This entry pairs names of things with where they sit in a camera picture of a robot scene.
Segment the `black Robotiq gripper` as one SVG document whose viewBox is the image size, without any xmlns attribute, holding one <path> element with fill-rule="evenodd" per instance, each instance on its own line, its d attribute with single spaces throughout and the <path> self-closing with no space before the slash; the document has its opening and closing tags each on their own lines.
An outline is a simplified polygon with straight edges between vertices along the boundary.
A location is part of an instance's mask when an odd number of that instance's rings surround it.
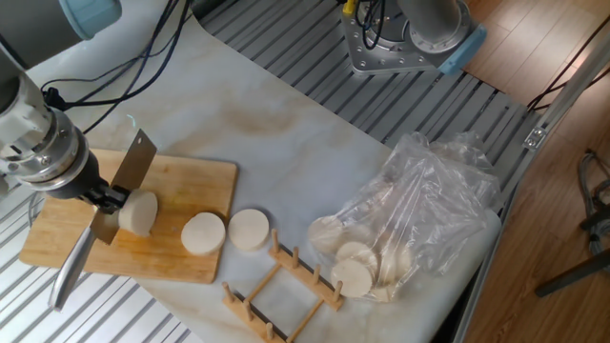
<svg viewBox="0 0 610 343">
<path fill-rule="evenodd" d="M 99 173 L 99 163 L 94 154 L 89 154 L 83 170 L 67 185 L 46 191 L 47 195 L 58 199 L 78 198 L 93 203 L 101 212 L 113 214 L 120 210 L 130 191 L 121 186 L 109 186 Z"/>
</svg>

